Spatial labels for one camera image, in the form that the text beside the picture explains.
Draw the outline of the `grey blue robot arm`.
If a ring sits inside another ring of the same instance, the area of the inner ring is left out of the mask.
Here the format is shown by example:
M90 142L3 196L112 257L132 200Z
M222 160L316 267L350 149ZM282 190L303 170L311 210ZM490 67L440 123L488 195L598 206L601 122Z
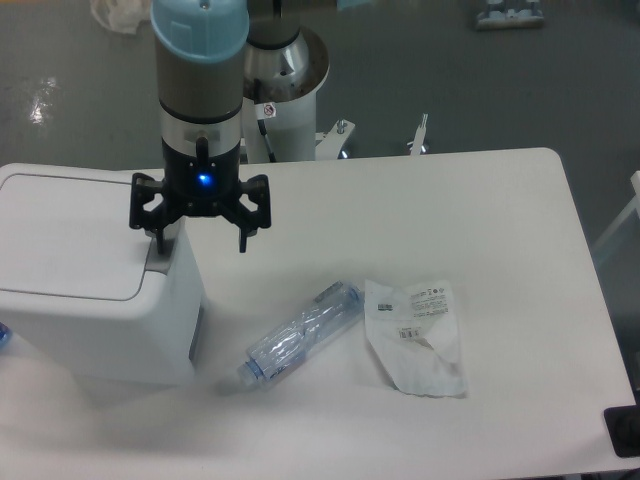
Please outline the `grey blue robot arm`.
M294 82L308 64L294 20L272 3L259 15L246 1L154 1L156 71L164 177L132 177L129 225L154 238L183 217L221 216L239 229L239 249L271 225L269 179L239 177L244 86Z

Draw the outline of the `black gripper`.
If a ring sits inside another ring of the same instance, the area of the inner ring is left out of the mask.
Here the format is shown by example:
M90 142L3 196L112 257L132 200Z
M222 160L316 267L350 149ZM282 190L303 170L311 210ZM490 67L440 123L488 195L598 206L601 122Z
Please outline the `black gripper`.
M209 152L199 139L188 154L162 141L164 179L134 173L131 180L129 227L144 230L166 254L164 230L182 216L222 216L239 229L239 252L248 238L272 225L269 179L259 174L239 180L240 143L221 154Z

